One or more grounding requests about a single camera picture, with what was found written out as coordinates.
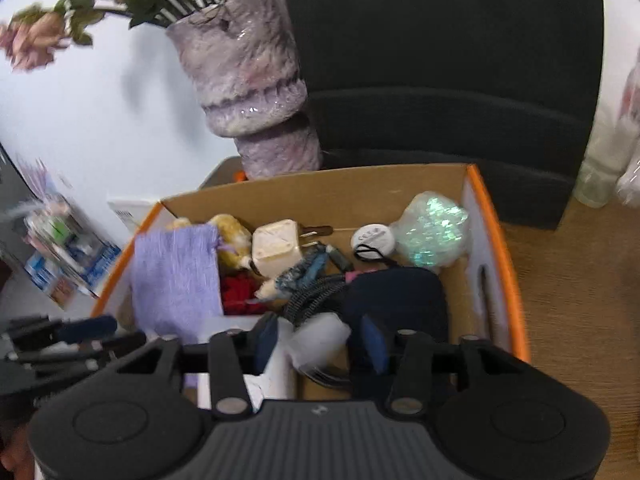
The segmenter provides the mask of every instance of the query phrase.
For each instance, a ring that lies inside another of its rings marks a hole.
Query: red fabric
[[[220,280],[222,310],[225,316],[250,316],[264,314],[266,303],[258,303],[254,298],[258,284],[247,273],[227,276]]]

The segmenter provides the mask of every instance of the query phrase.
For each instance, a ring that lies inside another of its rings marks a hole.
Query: purple drawstring bag
[[[136,238],[131,286],[139,329],[197,343],[202,326],[224,315],[219,245],[218,228],[210,224]]]

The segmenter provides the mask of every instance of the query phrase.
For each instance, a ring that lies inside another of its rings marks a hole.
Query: white wall
[[[0,21],[40,1],[2,0]],[[45,70],[12,73],[0,59],[0,142],[9,156],[40,158],[60,191],[114,241],[129,233],[107,197],[158,198],[192,190],[228,156],[212,135],[164,31],[109,17],[93,48],[71,47]]]

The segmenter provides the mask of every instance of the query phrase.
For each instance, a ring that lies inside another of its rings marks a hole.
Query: metal screw
[[[391,402],[391,410],[399,415],[417,415],[422,411],[422,403],[412,397],[400,397]]]
[[[240,397],[225,397],[216,404],[216,409],[223,415],[239,415],[247,408],[246,400]]]

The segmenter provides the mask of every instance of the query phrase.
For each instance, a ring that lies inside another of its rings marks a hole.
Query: yellow plush toy
[[[208,223],[218,228],[222,241],[233,249],[218,248],[220,261],[231,269],[251,269],[251,233],[231,215],[215,215]]]
[[[183,227],[188,227],[191,225],[188,218],[176,218],[173,222],[171,222],[167,227],[167,231],[174,231],[176,229],[182,229]]]

